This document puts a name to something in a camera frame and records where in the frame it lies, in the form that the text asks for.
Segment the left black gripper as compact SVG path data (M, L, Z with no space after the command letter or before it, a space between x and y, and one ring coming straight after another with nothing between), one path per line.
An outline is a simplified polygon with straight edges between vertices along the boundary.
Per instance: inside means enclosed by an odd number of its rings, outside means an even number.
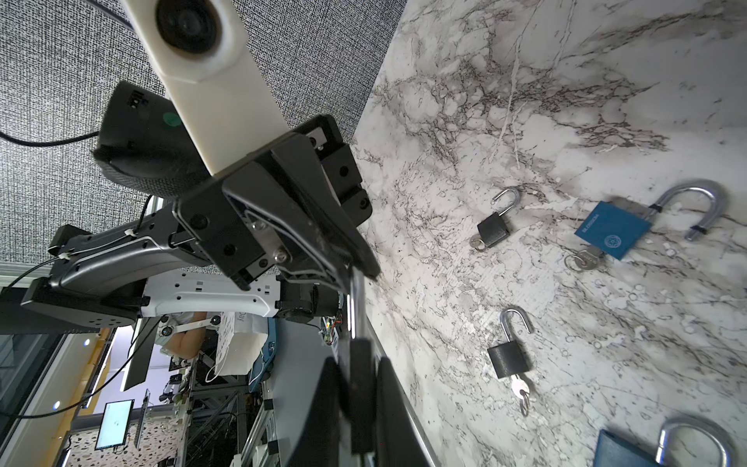
M358 226L372 214L335 119L319 115L181 196L174 217L239 289L276 267L338 291L381 265Z

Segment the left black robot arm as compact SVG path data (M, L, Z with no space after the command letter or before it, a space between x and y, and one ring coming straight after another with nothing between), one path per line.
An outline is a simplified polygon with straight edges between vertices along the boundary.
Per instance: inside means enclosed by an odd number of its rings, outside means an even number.
M233 302L260 276L303 297L281 313L311 317L320 299L346 292L350 273L381 271L359 233L372 215L360 171L335 119L316 116L210 174L174 105L128 82L114 89L93 153L112 181L162 198L154 214L104 233L71 225L49 246L47 276L1 294L5 334L77 334L132 325L156 298L147 281L187 267L216 267Z

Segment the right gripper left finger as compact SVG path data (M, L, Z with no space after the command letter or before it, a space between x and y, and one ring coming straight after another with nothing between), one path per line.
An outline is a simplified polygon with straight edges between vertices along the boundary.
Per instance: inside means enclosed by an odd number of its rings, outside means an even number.
M342 375L336 360L328 357L322 366L301 436L286 466L338 467L341 409Z

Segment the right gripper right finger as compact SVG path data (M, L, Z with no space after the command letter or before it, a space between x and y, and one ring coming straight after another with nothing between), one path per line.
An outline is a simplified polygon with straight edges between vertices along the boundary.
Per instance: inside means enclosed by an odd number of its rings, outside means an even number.
M389 358L379 360L375 384L375 439L377 465L428 466L426 454L416 438L405 398Z

